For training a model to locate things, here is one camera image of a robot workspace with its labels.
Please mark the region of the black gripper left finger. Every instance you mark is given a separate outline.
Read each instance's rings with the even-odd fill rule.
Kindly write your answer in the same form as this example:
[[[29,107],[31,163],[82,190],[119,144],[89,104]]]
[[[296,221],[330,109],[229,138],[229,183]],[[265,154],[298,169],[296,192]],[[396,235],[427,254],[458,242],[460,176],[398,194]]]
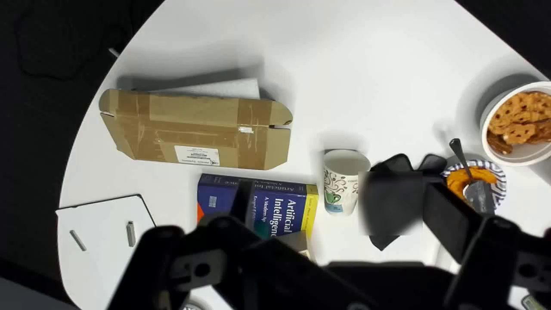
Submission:
[[[206,287],[234,310],[368,310],[367,295],[232,218],[189,235],[175,226],[146,231],[107,310],[181,310]]]

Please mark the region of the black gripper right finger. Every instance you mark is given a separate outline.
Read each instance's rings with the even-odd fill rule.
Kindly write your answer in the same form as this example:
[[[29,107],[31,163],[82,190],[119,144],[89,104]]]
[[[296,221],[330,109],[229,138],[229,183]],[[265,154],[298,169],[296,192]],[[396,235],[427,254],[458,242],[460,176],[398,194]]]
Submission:
[[[447,310],[511,310],[509,290],[523,288],[551,309],[551,240],[499,216],[480,216],[444,185],[429,185],[423,223],[460,264],[444,295]]]

